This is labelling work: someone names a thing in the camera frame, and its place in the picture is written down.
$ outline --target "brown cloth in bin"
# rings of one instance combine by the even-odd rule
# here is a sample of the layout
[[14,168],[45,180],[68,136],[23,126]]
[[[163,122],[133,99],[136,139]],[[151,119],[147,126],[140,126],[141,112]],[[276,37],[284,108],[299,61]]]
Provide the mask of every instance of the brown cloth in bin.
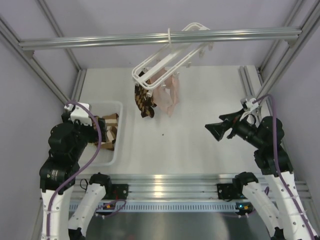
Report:
[[[143,71],[139,74],[141,77],[145,74]],[[135,104],[137,105],[138,109],[141,111],[141,117],[145,118],[149,116],[153,118],[155,116],[155,108],[157,105],[154,103],[153,97],[147,96],[148,90],[144,89],[141,85],[136,84],[134,86],[134,100]]]
[[102,116],[102,118],[105,120],[106,132],[102,132],[102,134],[105,134],[106,142],[101,143],[101,148],[114,151],[118,132],[119,115],[114,113],[108,116]]

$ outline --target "pink cloth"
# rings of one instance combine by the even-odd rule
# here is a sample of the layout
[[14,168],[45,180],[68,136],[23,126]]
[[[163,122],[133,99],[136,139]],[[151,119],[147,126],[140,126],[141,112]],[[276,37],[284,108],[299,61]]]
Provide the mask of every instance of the pink cloth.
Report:
[[[150,82],[154,83],[166,72],[167,71],[162,68],[150,78]],[[171,75],[162,83],[162,85],[153,90],[153,102],[161,109],[161,111],[165,112],[169,117],[171,117],[175,106],[179,103],[179,79]]]

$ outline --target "black cable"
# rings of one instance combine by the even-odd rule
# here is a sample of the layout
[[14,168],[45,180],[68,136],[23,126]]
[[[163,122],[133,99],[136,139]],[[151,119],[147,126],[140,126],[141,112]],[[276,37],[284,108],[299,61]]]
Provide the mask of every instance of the black cable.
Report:
[[[82,186],[82,181],[85,181],[85,183],[86,183],[86,186],[85,186],[85,188]],[[85,179],[85,178],[82,178],[81,180],[80,180],[80,188],[82,188],[83,190],[85,190],[85,191],[87,191],[87,189],[88,189],[88,185],[89,185],[89,182],[87,181],[87,179]]]

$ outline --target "white wall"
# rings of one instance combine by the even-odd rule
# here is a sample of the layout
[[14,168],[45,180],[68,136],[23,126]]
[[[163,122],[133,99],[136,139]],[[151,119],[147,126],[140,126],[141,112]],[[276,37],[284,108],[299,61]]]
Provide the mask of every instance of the white wall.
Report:
[[[219,29],[280,27],[292,0],[46,0],[68,37],[181,31],[192,22]],[[272,41],[217,42],[193,66],[259,65]],[[77,48],[85,68],[135,67],[160,45]]]
[[302,49],[273,94],[293,167],[306,180],[320,214],[320,28]]
[[[0,1],[0,14],[21,38],[54,33],[34,0]],[[63,50],[35,56],[70,96],[76,70]],[[39,170],[48,158],[48,137],[62,104],[45,84],[0,41],[0,233],[4,240],[28,240],[40,198]]]

